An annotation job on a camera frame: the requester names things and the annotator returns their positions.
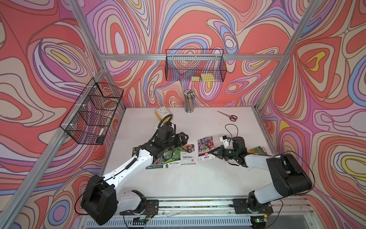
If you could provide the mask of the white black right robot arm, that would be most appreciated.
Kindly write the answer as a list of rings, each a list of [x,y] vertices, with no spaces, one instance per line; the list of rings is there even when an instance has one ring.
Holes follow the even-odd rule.
[[[233,148],[229,148],[226,136],[220,138],[220,147],[209,151],[215,157],[224,160],[234,160],[237,166],[268,171],[272,182],[261,189],[251,191],[246,202],[234,205],[235,208],[245,208],[246,211],[257,214],[270,207],[274,200],[280,200],[293,195],[304,194],[313,188],[313,183],[292,154],[268,156],[249,153],[242,137],[232,138]]]

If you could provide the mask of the mixed colour flower seed packet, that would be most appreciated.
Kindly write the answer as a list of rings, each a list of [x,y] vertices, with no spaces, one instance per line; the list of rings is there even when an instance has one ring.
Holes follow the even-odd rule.
[[[184,145],[179,148],[181,165],[195,165],[196,153],[194,144]]]

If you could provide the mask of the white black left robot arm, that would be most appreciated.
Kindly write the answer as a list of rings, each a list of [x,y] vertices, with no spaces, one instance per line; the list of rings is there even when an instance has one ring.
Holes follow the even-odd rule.
[[[160,125],[153,137],[137,149],[137,153],[117,169],[104,176],[94,175],[81,196],[81,208],[100,226],[115,213],[145,213],[146,197],[137,190],[121,193],[125,184],[169,150],[187,144],[189,136],[177,133],[175,124]]]

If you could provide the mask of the yellow sunflower seed packet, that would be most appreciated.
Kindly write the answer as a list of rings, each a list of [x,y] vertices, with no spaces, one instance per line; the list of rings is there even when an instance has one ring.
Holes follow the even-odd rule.
[[[249,149],[247,152],[251,153],[251,154],[258,154],[258,155],[264,155],[264,156],[268,155],[266,149],[263,147],[256,147],[253,149]]]

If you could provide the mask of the pink flower field seed packet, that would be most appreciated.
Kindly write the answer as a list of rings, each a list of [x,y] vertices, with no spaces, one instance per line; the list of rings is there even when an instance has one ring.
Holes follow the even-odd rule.
[[[162,169],[164,168],[164,157],[159,157],[156,161],[154,161],[151,165],[147,166],[146,169]]]

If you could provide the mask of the green gourd seed packet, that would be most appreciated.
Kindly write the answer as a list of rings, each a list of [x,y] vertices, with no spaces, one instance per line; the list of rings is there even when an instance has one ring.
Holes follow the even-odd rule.
[[[171,169],[177,168],[181,166],[181,148],[174,148],[168,150],[164,153],[163,159],[163,168],[164,169]]]

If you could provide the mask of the purple pink flower seed packet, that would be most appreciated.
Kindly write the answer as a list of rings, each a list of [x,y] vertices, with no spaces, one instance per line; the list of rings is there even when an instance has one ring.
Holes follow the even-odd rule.
[[[213,137],[205,137],[198,140],[198,162],[215,159],[210,152],[214,149]]]

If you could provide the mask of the green leaf seed packet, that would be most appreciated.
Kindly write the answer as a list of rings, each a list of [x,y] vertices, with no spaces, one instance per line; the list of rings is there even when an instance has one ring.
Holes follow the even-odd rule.
[[[139,147],[132,148],[132,157],[138,156],[139,153]]]

